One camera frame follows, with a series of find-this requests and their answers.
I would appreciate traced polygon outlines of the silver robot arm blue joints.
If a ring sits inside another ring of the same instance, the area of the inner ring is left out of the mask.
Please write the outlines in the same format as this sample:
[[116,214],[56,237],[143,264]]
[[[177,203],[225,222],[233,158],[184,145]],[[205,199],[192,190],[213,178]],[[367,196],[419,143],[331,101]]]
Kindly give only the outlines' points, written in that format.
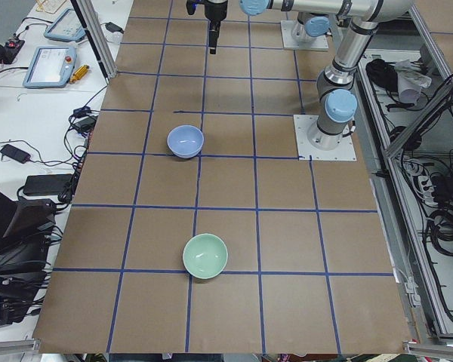
[[342,133],[354,119],[358,102],[351,93],[356,67],[380,23],[395,20],[413,1],[240,1],[242,11],[257,16],[267,10],[336,14],[351,18],[349,29],[330,65],[317,78],[321,110],[318,129],[329,136]]

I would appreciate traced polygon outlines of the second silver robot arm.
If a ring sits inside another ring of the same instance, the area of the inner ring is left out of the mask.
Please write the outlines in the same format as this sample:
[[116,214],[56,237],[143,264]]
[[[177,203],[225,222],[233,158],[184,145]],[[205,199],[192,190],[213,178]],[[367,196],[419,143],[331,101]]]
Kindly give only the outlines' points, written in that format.
[[[193,15],[198,5],[204,6],[208,20],[208,48],[210,54],[217,52],[220,25],[227,17],[228,1],[187,1],[186,9]],[[326,14],[299,12],[296,20],[282,20],[281,33],[284,49],[326,51],[325,35],[330,29]]]

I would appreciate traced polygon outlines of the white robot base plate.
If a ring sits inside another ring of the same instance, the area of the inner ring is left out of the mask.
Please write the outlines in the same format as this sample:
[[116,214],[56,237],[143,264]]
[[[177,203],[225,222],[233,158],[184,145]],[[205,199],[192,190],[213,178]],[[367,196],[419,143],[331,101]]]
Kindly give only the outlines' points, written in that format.
[[356,161],[352,137],[345,126],[341,134],[329,136],[317,127],[317,115],[294,115],[297,156],[304,161]]

